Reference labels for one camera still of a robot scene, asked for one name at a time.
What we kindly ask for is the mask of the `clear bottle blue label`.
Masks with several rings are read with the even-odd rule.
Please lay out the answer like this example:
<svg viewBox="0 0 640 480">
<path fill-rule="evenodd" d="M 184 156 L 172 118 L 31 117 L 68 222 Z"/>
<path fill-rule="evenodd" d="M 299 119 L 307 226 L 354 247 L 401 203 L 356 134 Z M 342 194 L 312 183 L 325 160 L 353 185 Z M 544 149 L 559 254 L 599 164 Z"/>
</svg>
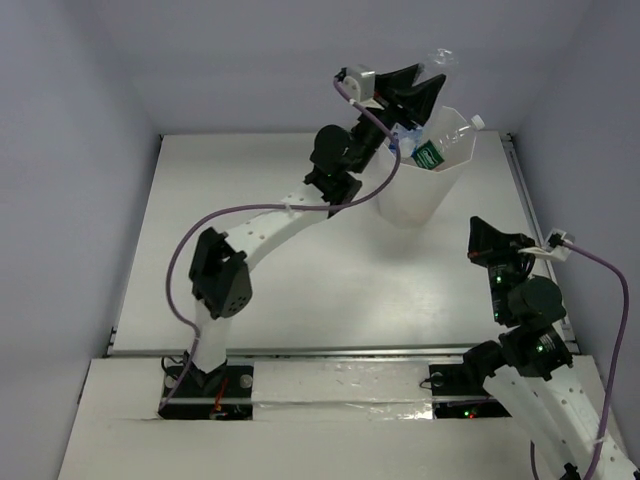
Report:
<svg viewBox="0 0 640 480">
<path fill-rule="evenodd" d="M 396 124 L 392 130 L 392 134 L 400 148 L 402 158 L 412 155 L 414 150 L 420 145 L 423 133 L 423 127 L 417 126 L 414 129 L 407 129 L 400 124 Z"/>
</svg>

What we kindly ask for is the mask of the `clear unlabelled plastic bottle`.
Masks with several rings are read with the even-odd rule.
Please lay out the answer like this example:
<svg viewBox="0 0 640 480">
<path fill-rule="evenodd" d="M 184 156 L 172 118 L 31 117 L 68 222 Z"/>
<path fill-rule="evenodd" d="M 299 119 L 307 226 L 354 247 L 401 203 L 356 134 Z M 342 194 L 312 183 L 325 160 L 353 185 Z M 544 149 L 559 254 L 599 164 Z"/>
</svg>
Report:
<svg viewBox="0 0 640 480">
<path fill-rule="evenodd" d="M 458 76 L 459 59 L 455 52 L 447 48 L 428 50 L 420 61 L 418 82 L 422 83 L 438 75 L 446 77 L 444 87 L 449 88 Z"/>
</svg>

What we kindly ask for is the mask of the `clear bottle green label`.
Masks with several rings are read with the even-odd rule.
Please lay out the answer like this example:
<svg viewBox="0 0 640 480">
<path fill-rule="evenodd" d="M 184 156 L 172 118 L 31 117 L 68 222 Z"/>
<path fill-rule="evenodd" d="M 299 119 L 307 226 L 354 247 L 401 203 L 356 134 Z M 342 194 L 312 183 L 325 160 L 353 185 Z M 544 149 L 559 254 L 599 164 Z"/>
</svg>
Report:
<svg viewBox="0 0 640 480">
<path fill-rule="evenodd" d="M 418 167 L 430 171 L 443 171 L 464 163 L 470 158 L 469 149 L 475 142 L 476 133 L 485 126 L 478 114 L 466 120 L 454 111 L 445 111 L 445 119 L 436 120 L 436 129 L 415 148 L 411 158 Z"/>
</svg>

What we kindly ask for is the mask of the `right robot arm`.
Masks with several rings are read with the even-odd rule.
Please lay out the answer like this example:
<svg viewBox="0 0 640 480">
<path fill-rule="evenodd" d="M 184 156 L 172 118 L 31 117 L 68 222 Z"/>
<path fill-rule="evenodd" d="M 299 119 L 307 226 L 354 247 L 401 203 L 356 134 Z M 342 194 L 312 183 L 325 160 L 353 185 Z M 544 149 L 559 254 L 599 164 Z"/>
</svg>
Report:
<svg viewBox="0 0 640 480">
<path fill-rule="evenodd" d="M 571 253 L 594 257 L 562 230 L 539 246 L 471 217 L 467 257 L 486 270 L 494 320 L 507 330 L 464 354 L 460 379 L 506 409 L 528 434 L 530 455 L 541 456 L 554 478 L 636 479 L 638 466 L 608 429 L 613 386 L 596 408 L 556 329 L 567 315 L 561 290 L 533 272 L 537 260 L 564 262 Z"/>
</svg>

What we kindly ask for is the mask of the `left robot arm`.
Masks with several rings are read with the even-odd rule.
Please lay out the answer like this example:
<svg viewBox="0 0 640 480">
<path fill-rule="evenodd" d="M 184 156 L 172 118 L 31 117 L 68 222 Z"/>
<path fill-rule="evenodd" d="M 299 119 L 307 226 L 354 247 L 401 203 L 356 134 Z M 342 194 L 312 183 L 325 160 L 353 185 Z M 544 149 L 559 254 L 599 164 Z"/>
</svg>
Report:
<svg viewBox="0 0 640 480">
<path fill-rule="evenodd" d="M 252 206 L 255 217 L 225 232 L 197 227 L 188 278 L 201 314 L 185 366 L 186 381 L 195 392 L 209 395 L 223 381 L 228 325 L 252 298 L 251 271 L 301 231 L 368 201 L 358 194 L 358 174 L 381 146 L 398 145 L 395 126 L 415 130 L 430 119 L 447 77 L 439 73 L 421 80 L 421 72 L 419 64 L 383 74 L 339 71 L 334 86 L 358 110 L 355 125 L 329 124 L 316 133 L 312 169 L 290 196 Z"/>
</svg>

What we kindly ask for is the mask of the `white octagonal plastic bin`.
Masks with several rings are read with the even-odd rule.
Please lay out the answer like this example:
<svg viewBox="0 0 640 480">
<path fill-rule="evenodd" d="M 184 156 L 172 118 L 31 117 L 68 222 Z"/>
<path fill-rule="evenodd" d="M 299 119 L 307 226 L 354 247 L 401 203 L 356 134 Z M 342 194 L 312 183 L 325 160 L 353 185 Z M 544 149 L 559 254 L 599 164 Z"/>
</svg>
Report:
<svg viewBox="0 0 640 480">
<path fill-rule="evenodd" d="M 436 129 L 436 120 L 445 119 L 445 111 L 454 111 L 463 117 L 453 108 L 441 107 L 423 127 L 421 143 L 428 138 L 431 130 Z M 375 197 L 382 218 L 399 228 L 425 225 L 470 164 L 475 142 L 469 149 L 470 158 L 467 161 L 443 171 L 422 169 L 414 163 L 411 156 L 401 157 L 401 164 L 393 180 Z M 396 152 L 400 152 L 400 148 L 391 145 L 379 150 L 378 171 L 382 178 L 386 178 L 391 172 L 396 161 Z"/>
</svg>

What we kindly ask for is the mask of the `aluminium right side rail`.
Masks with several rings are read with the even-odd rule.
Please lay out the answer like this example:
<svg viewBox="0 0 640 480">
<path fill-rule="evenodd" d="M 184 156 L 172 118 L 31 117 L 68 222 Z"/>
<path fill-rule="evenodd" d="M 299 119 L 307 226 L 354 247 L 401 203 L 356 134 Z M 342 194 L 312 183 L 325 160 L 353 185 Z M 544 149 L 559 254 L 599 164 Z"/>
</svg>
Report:
<svg viewBox="0 0 640 480">
<path fill-rule="evenodd" d="M 526 186 L 524 175 L 522 173 L 515 148 L 514 137 L 510 133 L 506 133 L 501 134 L 500 138 L 508 165 L 516 184 L 516 189 L 518 191 L 521 204 L 525 212 L 527 223 L 531 231 L 529 236 L 533 238 L 537 244 L 540 244 L 543 240 L 543 235 L 539 226 L 539 222 L 536 218 L 535 210 Z M 564 339 L 565 343 L 568 345 L 569 350 L 572 353 L 579 353 L 580 349 L 577 344 L 575 333 L 570 323 L 569 317 L 565 317 L 563 320 L 557 322 L 556 329 L 561 333 L 561 336 Z"/>
</svg>

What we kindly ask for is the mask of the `aluminium rail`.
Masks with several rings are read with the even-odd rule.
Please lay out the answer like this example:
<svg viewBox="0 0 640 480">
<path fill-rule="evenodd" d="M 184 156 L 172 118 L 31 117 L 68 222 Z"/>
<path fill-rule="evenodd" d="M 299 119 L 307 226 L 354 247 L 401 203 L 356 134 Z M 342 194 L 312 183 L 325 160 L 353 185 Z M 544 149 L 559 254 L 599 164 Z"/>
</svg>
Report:
<svg viewBox="0 0 640 480">
<path fill-rule="evenodd" d="M 533 238 L 537 244 L 540 244 L 543 240 L 543 235 L 539 226 L 539 222 L 536 218 L 535 210 L 526 186 L 524 175 L 522 173 L 515 148 L 514 137 L 510 133 L 506 133 L 501 134 L 500 138 L 508 165 L 516 184 L 516 189 L 518 191 L 521 204 L 525 212 L 527 223 L 531 231 L 529 236 Z M 557 322 L 556 329 L 561 333 L 561 336 L 564 339 L 565 343 L 568 345 L 569 350 L 572 353 L 579 353 L 580 349 L 577 344 L 575 333 L 570 323 L 569 317 L 565 317 L 563 320 Z"/>
<path fill-rule="evenodd" d="M 110 340 L 106 348 L 104 358 L 144 358 L 144 357 L 178 357 L 183 354 L 185 348 L 177 350 L 117 350 L 115 348 L 116 329 L 111 331 Z M 332 358 L 332 357 L 354 357 L 354 358 L 396 358 L 396 357 L 448 357 L 462 356 L 472 348 L 471 344 L 443 347 L 407 347 L 407 348 L 325 348 L 325 349 L 258 349 L 258 348 L 230 348 L 226 349 L 229 358 Z"/>
</svg>

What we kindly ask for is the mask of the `aluminium front rail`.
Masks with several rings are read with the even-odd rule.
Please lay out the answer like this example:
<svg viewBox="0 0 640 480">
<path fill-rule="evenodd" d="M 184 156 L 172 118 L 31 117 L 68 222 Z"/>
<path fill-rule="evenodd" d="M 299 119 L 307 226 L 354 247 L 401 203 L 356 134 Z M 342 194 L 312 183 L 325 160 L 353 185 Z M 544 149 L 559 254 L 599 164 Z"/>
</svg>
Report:
<svg viewBox="0 0 640 480">
<path fill-rule="evenodd" d="M 178 357 L 183 354 L 185 348 L 177 350 L 117 350 L 115 348 L 116 329 L 111 331 L 110 340 L 106 348 L 104 358 L 144 358 L 144 357 Z M 230 348 L 226 349 L 229 358 L 332 358 L 332 357 L 354 357 L 354 358 L 396 358 L 396 357 L 448 357 L 462 356 L 472 348 L 471 344 L 443 347 L 407 347 L 407 348 L 325 348 L 325 349 L 258 349 L 258 348 Z"/>
</svg>

